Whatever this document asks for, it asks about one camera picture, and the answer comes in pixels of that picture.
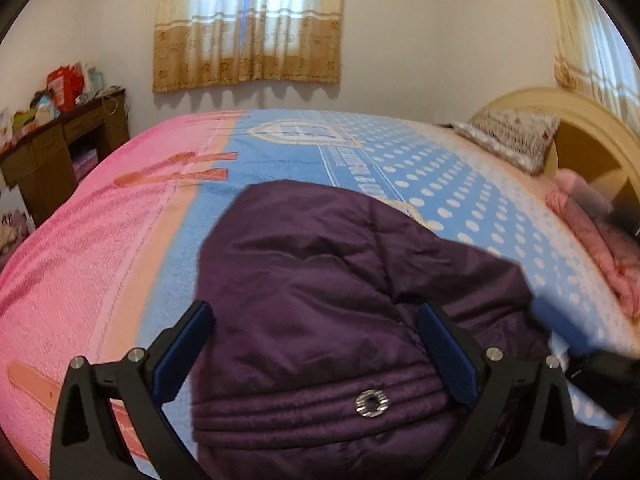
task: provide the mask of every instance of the bedspread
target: bedspread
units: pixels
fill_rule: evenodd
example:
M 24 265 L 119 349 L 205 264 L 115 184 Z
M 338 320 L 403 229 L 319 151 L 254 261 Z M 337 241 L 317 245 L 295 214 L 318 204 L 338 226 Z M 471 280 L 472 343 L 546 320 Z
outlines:
M 0 275 L 2 369 L 20 361 L 55 384 L 76 354 L 102 362 L 148 346 L 190 305 L 198 250 L 217 218 L 245 186 L 281 178 L 366 193 L 441 237 L 516 260 L 532 290 L 590 337 L 637 351 L 580 243 L 490 156 L 419 123 L 256 110 L 167 121 L 87 176 Z M 42 400 L 5 374 L 0 396 L 2 427 L 48 462 L 53 417 Z M 187 382 L 164 412 L 195 451 L 190 399 Z M 572 400 L 583 420 L 606 420 L 579 392 Z

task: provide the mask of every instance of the blue gripper pad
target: blue gripper pad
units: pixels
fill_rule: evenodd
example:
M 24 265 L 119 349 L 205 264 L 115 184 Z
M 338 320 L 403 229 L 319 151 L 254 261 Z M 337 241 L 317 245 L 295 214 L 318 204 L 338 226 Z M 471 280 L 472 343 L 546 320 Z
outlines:
M 201 301 L 191 308 L 174 328 L 164 331 L 173 342 L 154 367 L 151 396 L 158 406 L 175 399 L 215 325 L 208 303 Z
M 535 298 L 531 302 L 530 311 L 538 322 L 564 339 L 572 354 L 580 356 L 591 354 L 597 350 L 589 342 L 586 334 L 546 298 L 542 296 Z
M 476 368 L 428 304 L 418 310 L 418 332 L 453 398 L 473 408 L 480 397 Z

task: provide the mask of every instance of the purple fabric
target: purple fabric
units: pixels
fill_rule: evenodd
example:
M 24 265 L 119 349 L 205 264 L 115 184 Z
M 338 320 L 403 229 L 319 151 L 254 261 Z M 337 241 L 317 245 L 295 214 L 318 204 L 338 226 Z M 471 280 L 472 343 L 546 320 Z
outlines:
M 416 329 L 439 304 L 484 347 L 542 358 L 520 268 L 438 238 L 370 197 L 251 186 L 200 253 L 216 334 L 192 373 L 198 458 L 215 479 L 412 479 L 460 421 Z M 365 390 L 390 406 L 354 406 Z

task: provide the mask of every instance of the curtain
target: curtain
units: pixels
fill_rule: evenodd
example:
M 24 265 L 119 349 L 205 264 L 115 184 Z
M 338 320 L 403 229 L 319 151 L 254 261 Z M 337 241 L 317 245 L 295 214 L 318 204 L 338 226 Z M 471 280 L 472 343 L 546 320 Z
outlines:
M 597 0 L 555 0 L 556 81 L 593 98 L 640 135 L 640 70 Z
M 342 0 L 160 0 L 154 91 L 340 81 Z

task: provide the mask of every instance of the wall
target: wall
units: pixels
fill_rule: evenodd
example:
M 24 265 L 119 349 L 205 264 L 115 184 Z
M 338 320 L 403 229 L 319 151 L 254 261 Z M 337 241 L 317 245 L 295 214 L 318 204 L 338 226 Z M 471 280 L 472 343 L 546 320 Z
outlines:
M 0 103 L 24 105 L 44 75 L 79 58 L 127 88 L 132 134 L 221 108 L 464 120 L 511 89 L 553 84 L 550 0 L 345 0 L 340 85 L 252 82 L 154 95 L 156 1 L 32 0 L 0 47 Z
M 434 121 L 467 120 L 523 86 L 554 86 L 553 0 L 451 0 Z
M 29 107 L 50 72 L 79 59 L 81 9 L 82 0 L 29 1 L 0 43 L 0 108 Z

